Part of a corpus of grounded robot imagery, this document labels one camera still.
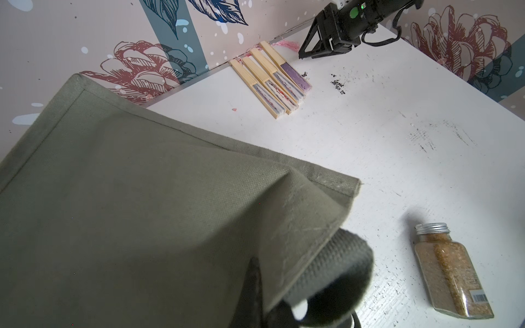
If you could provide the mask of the olive green tote bag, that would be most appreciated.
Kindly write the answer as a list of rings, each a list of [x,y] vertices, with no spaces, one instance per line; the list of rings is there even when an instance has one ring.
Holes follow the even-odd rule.
[[[1,326],[229,327],[255,257],[262,327],[358,327],[360,186],[73,75],[1,162]]]

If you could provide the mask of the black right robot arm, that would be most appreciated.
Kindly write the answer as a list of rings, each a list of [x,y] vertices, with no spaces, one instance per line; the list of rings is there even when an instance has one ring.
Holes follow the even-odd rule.
[[[401,39],[398,25],[403,11],[422,1],[410,0],[353,0],[331,1],[315,16],[307,37],[298,51],[299,59],[322,58],[350,52],[361,44],[380,47]],[[396,36],[379,42],[367,42],[365,37],[376,32],[379,24],[392,14]]]

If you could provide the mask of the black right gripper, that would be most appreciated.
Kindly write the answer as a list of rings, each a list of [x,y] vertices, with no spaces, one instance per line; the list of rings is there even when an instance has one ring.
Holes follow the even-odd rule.
[[[329,57],[350,52],[360,45],[360,35],[368,27],[366,1],[341,1],[328,4],[313,20],[299,49],[299,59]]]

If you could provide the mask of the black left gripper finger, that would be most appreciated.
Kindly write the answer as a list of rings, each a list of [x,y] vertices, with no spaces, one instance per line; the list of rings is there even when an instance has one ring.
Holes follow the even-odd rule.
[[[263,292],[260,263],[251,258],[239,300],[229,328],[261,328],[263,326]]]

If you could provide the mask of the purple folding fan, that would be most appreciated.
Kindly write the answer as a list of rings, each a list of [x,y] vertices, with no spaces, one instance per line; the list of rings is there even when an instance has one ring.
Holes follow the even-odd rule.
[[[276,49],[273,48],[266,41],[259,43],[260,47],[268,54],[272,61],[277,65],[282,73],[284,73],[296,86],[298,86],[303,92],[307,93],[312,89],[312,86],[298,71],[295,70]]]

